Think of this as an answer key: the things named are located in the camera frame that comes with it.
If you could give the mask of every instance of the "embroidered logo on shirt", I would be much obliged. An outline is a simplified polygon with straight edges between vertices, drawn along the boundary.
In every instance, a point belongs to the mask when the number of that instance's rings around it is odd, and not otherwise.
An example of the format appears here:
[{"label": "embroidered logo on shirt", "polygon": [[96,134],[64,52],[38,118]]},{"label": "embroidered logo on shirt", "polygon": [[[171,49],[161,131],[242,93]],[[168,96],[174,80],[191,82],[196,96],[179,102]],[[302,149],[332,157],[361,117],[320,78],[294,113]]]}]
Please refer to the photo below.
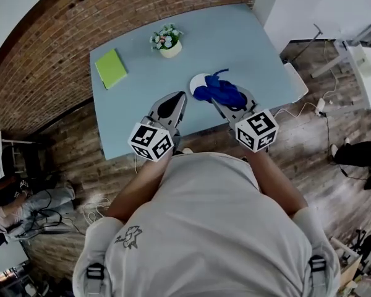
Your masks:
[{"label": "embroidered logo on shirt", "polygon": [[116,238],[114,243],[122,242],[124,248],[132,249],[132,246],[137,248],[137,236],[143,232],[138,225],[131,226],[125,233],[125,238],[122,238],[121,235]]}]

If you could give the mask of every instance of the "black pants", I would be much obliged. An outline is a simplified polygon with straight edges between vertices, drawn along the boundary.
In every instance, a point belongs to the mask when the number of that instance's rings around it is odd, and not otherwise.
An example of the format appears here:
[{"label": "black pants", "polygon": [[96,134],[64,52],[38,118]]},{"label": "black pants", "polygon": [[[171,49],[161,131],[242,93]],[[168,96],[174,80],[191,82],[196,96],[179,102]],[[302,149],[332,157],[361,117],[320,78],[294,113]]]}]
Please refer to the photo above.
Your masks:
[{"label": "black pants", "polygon": [[371,166],[371,142],[342,146],[335,154],[334,161],[343,165]]}]

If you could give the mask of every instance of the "white plate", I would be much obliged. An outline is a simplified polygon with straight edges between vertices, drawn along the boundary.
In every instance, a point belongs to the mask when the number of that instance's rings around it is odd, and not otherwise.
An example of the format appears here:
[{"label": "white plate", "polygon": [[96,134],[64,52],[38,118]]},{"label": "white plate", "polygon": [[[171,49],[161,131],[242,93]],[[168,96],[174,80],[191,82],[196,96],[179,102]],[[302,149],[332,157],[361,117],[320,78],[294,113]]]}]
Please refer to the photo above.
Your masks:
[{"label": "white plate", "polygon": [[209,76],[210,74],[198,74],[196,76],[193,76],[193,78],[190,81],[190,91],[191,94],[194,95],[195,89],[198,88],[199,86],[205,86],[205,76]]}]

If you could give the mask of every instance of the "potted plant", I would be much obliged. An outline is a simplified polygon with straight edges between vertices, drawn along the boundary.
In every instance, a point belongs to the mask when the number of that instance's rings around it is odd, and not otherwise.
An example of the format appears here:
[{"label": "potted plant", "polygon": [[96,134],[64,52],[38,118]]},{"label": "potted plant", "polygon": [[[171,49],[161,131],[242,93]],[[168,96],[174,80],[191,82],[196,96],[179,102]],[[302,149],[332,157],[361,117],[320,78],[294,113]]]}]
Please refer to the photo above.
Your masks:
[{"label": "potted plant", "polygon": [[173,24],[164,25],[162,30],[154,32],[150,37],[152,50],[159,50],[163,57],[172,58],[179,54],[182,49],[179,31]]}]

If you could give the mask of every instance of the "black strap buckle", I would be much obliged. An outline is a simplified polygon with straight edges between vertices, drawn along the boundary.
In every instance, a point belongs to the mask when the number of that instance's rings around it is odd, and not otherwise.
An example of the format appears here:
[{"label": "black strap buckle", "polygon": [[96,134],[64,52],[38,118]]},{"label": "black strap buckle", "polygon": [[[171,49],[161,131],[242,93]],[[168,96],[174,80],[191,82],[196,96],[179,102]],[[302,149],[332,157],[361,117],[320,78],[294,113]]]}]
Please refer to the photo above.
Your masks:
[{"label": "black strap buckle", "polygon": [[100,263],[89,265],[87,268],[87,278],[90,280],[104,279],[104,266]]},{"label": "black strap buckle", "polygon": [[319,255],[314,255],[309,260],[310,272],[320,272],[326,270],[326,260]]}]

